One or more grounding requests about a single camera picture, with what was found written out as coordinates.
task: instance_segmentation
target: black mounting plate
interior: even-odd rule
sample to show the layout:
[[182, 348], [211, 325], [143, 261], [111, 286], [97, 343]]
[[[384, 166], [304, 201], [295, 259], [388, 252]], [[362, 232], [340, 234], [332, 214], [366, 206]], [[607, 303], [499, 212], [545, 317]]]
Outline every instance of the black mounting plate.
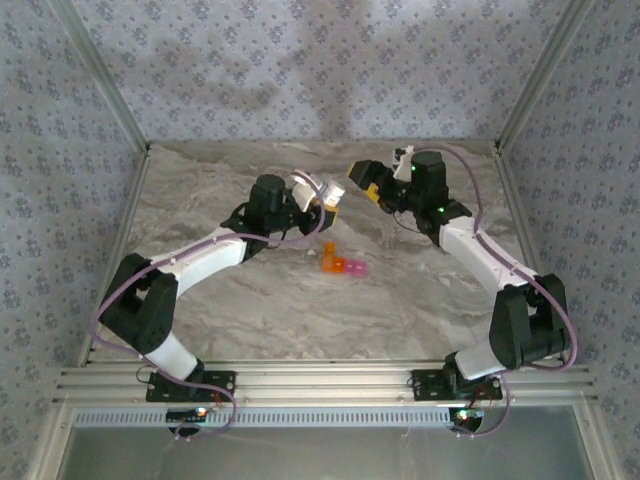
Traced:
[[[236, 372], [233, 371], [216, 371], [205, 370], [202, 372], [202, 381], [207, 385], [215, 385], [224, 388], [232, 394], [236, 388]], [[220, 394], [218, 398], [214, 397], [214, 392], [204, 390], [202, 388], [189, 388], [177, 385], [158, 373], [152, 373], [149, 376], [149, 384], [147, 385], [147, 402], [149, 403], [210, 403], [210, 402], [229, 403], [226, 396]]]
[[429, 400], [501, 400], [502, 388], [495, 378], [483, 378], [476, 382], [469, 383], [456, 392], [445, 380], [442, 370], [413, 370], [411, 372], [411, 387], [413, 389], [413, 399], [416, 402], [426, 402]]

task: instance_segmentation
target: patterned wallpaper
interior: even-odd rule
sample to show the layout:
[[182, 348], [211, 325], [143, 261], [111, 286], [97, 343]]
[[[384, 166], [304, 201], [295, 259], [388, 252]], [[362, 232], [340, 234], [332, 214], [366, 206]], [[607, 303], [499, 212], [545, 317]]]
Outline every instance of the patterned wallpaper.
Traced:
[[0, 4], [0, 478], [75, 361], [137, 154], [46, 2]]
[[74, 3], [168, 141], [495, 138], [565, 0]]
[[640, 4], [598, 0], [509, 152], [568, 287], [621, 462], [640, 478]]

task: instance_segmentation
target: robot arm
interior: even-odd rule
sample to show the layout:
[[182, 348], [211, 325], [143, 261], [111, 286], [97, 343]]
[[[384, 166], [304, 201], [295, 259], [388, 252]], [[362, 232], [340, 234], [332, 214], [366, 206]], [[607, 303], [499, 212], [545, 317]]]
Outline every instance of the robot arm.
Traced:
[[[321, 207], [315, 199], [315, 190], [303, 177], [295, 177], [298, 183], [290, 189], [278, 176], [261, 175], [251, 189], [249, 201], [236, 208], [206, 237], [151, 258], [137, 253], [126, 256], [105, 298], [151, 263], [166, 259], [170, 262], [134, 283], [107, 308], [100, 323], [173, 377], [201, 383], [203, 363], [172, 332], [176, 300], [205, 278], [252, 258], [267, 246], [264, 237], [281, 233], [284, 238], [292, 228], [298, 228], [303, 234], [329, 228], [344, 190], [333, 181], [325, 185], [313, 175], [303, 175], [322, 194], [325, 209], [322, 225], [319, 225]], [[254, 238], [239, 238], [234, 234]]]
[[449, 197], [446, 168], [435, 151], [398, 149], [394, 168], [363, 160], [349, 178], [389, 214], [410, 211], [418, 230], [443, 251], [456, 257], [478, 279], [494, 302], [486, 339], [454, 352], [443, 368], [447, 388], [455, 393], [487, 375], [515, 370], [568, 348], [569, 337], [559, 314], [527, 280], [491, 255], [478, 241], [480, 234], [495, 253], [534, 278], [566, 309], [564, 286], [555, 275], [540, 277], [519, 265], [482, 230], [460, 202]]

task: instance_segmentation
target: gray marble table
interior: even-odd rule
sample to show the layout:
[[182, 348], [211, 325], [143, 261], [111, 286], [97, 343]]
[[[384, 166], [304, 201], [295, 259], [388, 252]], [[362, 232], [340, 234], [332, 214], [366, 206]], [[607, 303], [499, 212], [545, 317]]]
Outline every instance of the gray marble table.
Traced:
[[[153, 146], [126, 252], [151, 256], [215, 229], [248, 198], [261, 173], [293, 167], [347, 187], [336, 224], [295, 248], [265, 251], [188, 290], [174, 331], [204, 360], [304, 358], [440, 359], [486, 335], [492, 305], [455, 258], [401, 229], [346, 178], [356, 160], [390, 161], [403, 142], [199, 143]], [[460, 147], [479, 179], [484, 228], [522, 259], [494, 159]], [[445, 154], [451, 194], [475, 211], [471, 182]], [[410, 215], [402, 221], [413, 226]], [[369, 275], [321, 271], [323, 244], [366, 260]], [[106, 338], [113, 335], [105, 331]], [[97, 347], [93, 361], [122, 354]]]

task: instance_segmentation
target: cable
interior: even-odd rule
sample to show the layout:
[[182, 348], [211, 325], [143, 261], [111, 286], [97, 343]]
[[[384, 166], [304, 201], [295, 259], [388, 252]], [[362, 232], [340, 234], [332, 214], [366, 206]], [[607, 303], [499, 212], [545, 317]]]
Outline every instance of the cable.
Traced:
[[[286, 238], [286, 236], [287, 236], [287, 231], [285, 230], [284, 232], [282, 232], [282, 237], [280, 237], [280, 240], [281, 240], [281, 241], [282, 241], [282, 240], [284, 240], [284, 239]], [[275, 250], [275, 249], [276, 249], [276, 248], [278, 248], [279, 246], [280, 246], [280, 244], [277, 244], [277, 245], [276, 245], [276, 246], [274, 246], [274, 247], [264, 247], [264, 248], [265, 248], [265, 250]]]
[[147, 368], [148, 366], [149, 365], [143, 365], [138, 370], [136, 370], [136, 380], [138, 380], [140, 383], [144, 383], [145, 385], [149, 385], [149, 382], [145, 382], [144, 380], [140, 380], [140, 372], [142, 371], [143, 368]]
[[507, 401], [506, 405], [504, 406], [504, 411], [502, 412], [502, 415], [500, 416], [498, 421], [489, 430], [486, 430], [480, 433], [470, 432], [466, 428], [458, 427], [454, 425], [452, 429], [458, 431], [458, 436], [464, 435], [471, 439], [476, 437], [486, 437], [488, 435], [491, 435], [492, 433], [497, 432], [498, 430], [500, 430], [500, 428], [502, 428], [502, 425], [504, 425], [504, 422], [507, 419], [507, 416], [509, 415], [509, 408], [511, 407], [511, 392], [509, 391], [509, 385], [507, 384], [507, 380], [504, 378], [504, 376], [498, 375], [497, 378], [500, 380], [500, 383], [504, 388], [505, 400]]
[[[326, 217], [326, 209], [325, 209], [324, 201], [322, 199], [322, 194], [321, 194], [320, 190], [315, 186], [315, 183], [313, 182], [311, 177], [309, 177], [309, 175], [307, 175], [306, 173], [296, 169], [291, 173], [291, 175], [300, 177], [305, 182], [307, 182], [307, 184], [311, 187], [313, 192], [316, 194], [316, 198], [318, 200], [318, 205], [320, 206], [320, 218], [318, 220], [318, 224], [307, 235], [305, 235], [305, 236], [303, 236], [301, 238], [296, 238], [296, 239], [292, 239], [292, 240], [284, 240], [284, 239], [280, 239], [279, 240], [279, 239], [275, 239], [275, 238], [269, 238], [269, 237], [263, 237], [263, 236], [260, 236], [260, 235], [254, 235], [254, 234], [251, 234], [251, 233], [228, 233], [228, 234], [225, 234], [225, 235], [220, 235], [219, 237], [207, 238], [207, 239], [205, 239], [205, 240], [203, 240], [203, 241], [201, 241], [201, 242], [199, 242], [199, 243], [197, 243], [195, 245], [192, 245], [191, 247], [183, 250], [182, 252], [176, 254], [175, 257], [173, 257], [173, 258], [167, 258], [167, 259], [164, 259], [164, 260], [160, 260], [160, 261], [158, 261], [156, 263], [152, 263], [151, 265], [148, 265], [147, 267], [143, 268], [139, 272], [137, 272], [134, 275], [132, 275], [122, 285], [120, 285], [111, 295], [109, 295], [109, 297], [102, 303], [102, 305], [100, 305], [100, 307], [98, 308], [96, 313], [91, 317], [91, 320], [89, 322], [89, 335], [91, 335], [91, 338], [93, 339], [93, 341], [98, 343], [99, 345], [102, 345], [104, 347], [111, 348], [111, 349], [114, 349], [114, 350], [118, 350], [120, 352], [126, 353], [127, 355], [133, 355], [133, 356], [138, 357], [140, 360], [145, 361], [148, 366], [150, 366], [152, 368], [156, 368], [157, 372], [160, 375], [162, 375], [167, 380], [169, 380], [169, 381], [171, 381], [173, 383], [176, 383], [178, 385], [182, 385], [182, 386], [185, 386], [185, 387], [190, 387], [190, 388], [200, 388], [200, 389], [204, 389], [204, 390], [211, 390], [212, 392], [217, 392], [217, 393], [220, 393], [220, 394], [224, 395], [225, 397], [227, 397], [231, 401], [231, 403], [233, 405], [233, 410], [231, 412], [231, 415], [230, 415], [229, 420], [227, 421], [227, 423], [225, 423], [219, 429], [211, 430], [210, 432], [209, 431], [205, 432], [205, 431], [203, 431], [203, 429], [201, 429], [198, 426], [197, 428], [202, 430], [202, 433], [200, 433], [198, 435], [198, 437], [215, 436], [215, 435], [218, 435], [220, 433], [223, 433], [223, 432], [227, 431], [231, 427], [231, 425], [235, 421], [236, 412], [238, 410], [238, 405], [237, 405], [236, 399], [233, 397], [231, 392], [229, 392], [228, 390], [225, 390], [224, 388], [217, 387], [215, 385], [208, 385], [206, 383], [193, 383], [193, 382], [187, 382], [185, 380], [180, 380], [180, 379], [174, 377], [173, 375], [171, 375], [169, 372], [166, 372], [166, 371], [162, 370], [160, 367], [158, 367], [158, 365], [154, 364], [153, 361], [151, 361], [149, 358], [139, 354], [133, 348], [125, 347], [123, 345], [119, 345], [117, 343], [109, 342], [107, 340], [104, 340], [103, 338], [100, 337], [100, 335], [98, 335], [98, 324], [100, 322], [100, 317], [102, 317], [102, 315], [104, 315], [106, 310], [113, 304], [113, 302], [116, 301], [116, 299], [120, 295], [122, 295], [128, 288], [130, 288], [132, 285], [134, 285], [138, 280], [140, 280], [142, 277], [144, 277], [148, 273], [150, 273], [153, 270], [156, 270], [158, 268], [162, 268], [162, 267], [164, 267], [165, 265], [168, 265], [171, 262], [177, 262], [177, 261], [183, 260], [185, 258], [188, 258], [191, 255], [194, 255], [195, 253], [199, 252], [200, 250], [202, 250], [202, 249], [204, 249], [204, 248], [206, 248], [206, 247], [208, 247], [210, 245], [214, 245], [214, 244], [216, 244], [218, 242], [222, 242], [222, 241], [226, 241], [226, 240], [235, 240], [235, 239], [241, 238], [241, 239], [246, 239], [246, 240], [258, 240], [258, 241], [261, 241], [261, 242], [267, 242], [267, 243], [272, 243], [272, 244], [276, 244], [276, 245], [292, 246], [292, 245], [297, 245], [297, 244], [301, 243], [302, 241], [317, 235], [320, 232], [320, 230], [322, 229], [322, 226], [324, 225], [324, 221], [325, 221], [325, 217]], [[182, 425], [181, 427], [178, 427], [176, 429], [176, 440], [181, 438], [178, 435], [178, 432], [179, 432], [180, 428], [184, 428], [184, 427], [186, 427], [186, 425]], [[191, 437], [187, 437], [186, 441], [192, 441]]]
[[397, 223], [401, 228], [404, 228], [405, 230], [408, 230], [408, 231], [413, 232], [413, 233], [420, 233], [418, 230], [414, 230], [413, 228], [409, 228], [409, 227], [407, 227], [406, 225], [403, 225], [402, 223], [400, 223], [400, 220], [398, 220], [398, 217], [396, 217], [396, 214], [395, 214], [395, 213], [394, 213], [392, 216], [393, 216], [393, 219], [396, 221], [396, 223]]
[[517, 266], [511, 264], [507, 259], [505, 259], [502, 255], [500, 255], [493, 248], [491, 248], [491, 246], [484, 240], [482, 233], [479, 231], [480, 222], [484, 215], [484, 206], [482, 204], [482, 197], [480, 196], [480, 186], [478, 185], [478, 179], [473, 173], [473, 170], [471, 169], [471, 166], [469, 165], [469, 163], [464, 159], [462, 155], [460, 155], [453, 148], [451, 148], [450, 145], [447, 145], [447, 144], [442, 144], [438, 142], [427, 142], [417, 147], [414, 150], [414, 153], [424, 151], [424, 150], [442, 150], [444, 152], [450, 153], [457, 160], [459, 160], [460, 163], [462, 163], [462, 165], [464, 166], [465, 170], [469, 175], [469, 178], [471, 179], [471, 183], [473, 184], [473, 190], [476, 196], [476, 203], [478, 204], [478, 215], [476, 216], [473, 224], [473, 233], [476, 236], [478, 243], [482, 246], [482, 248], [485, 249], [485, 251], [489, 255], [495, 258], [498, 262], [500, 262], [509, 270], [513, 270], [523, 280], [529, 282], [529, 284], [533, 288], [535, 288], [538, 292], [540, 292], [540, 294], [551, 304], [554, 310], [558, 312], [558, 315], [560, 315], [560, 317], [562, 318], [562, 322], [564, 323], [564, 326], [567, 329], [567, 333], [569, 334], [569, 341], [571, 343], [569, 359], [566, 362], [564, 362], [562, 365], [557, 367], [548, 367], [546, 365], [538, 365], [535, 363], [532, 363], [531, 366], [539, 370], [547, 370], [547, 371], [553, 371], [553, 372], [559, 372], [559, 371], [563, 371], [570, 368], [576, 361], [576, 357], [578, 355], [578, 337], [576, 334], [576, 329], [573, 326], [573, 323], [571, 322], [569, 315], [564, 310], [564, 308], [562, 308], [562, 305], [558, 303], [558, 301], [553, 297], [553, 295], [549, 293], [549, 291], [546, 288], [540, 285], [530, 275], [527, 275], [525, 272], [520, 270]]
[[473, 406], [476, 404], [476, 402], [479, 400], [481, 390], [484, 391], [484, 393], [486, 393], [487, 398], [489, 399], [489, 407], [491, 407], [491, 402], [493, 401], [491, 399], [491, 394], [489, 393], [489, 390], [487, 390], [485, 386], [480, 383], [478, 384], [478, 388], [476, 388], [476, 393], [474, 393], [473, 399], [471, 400], [471, 403], [467, 407], [467, 410], [472, 409]]

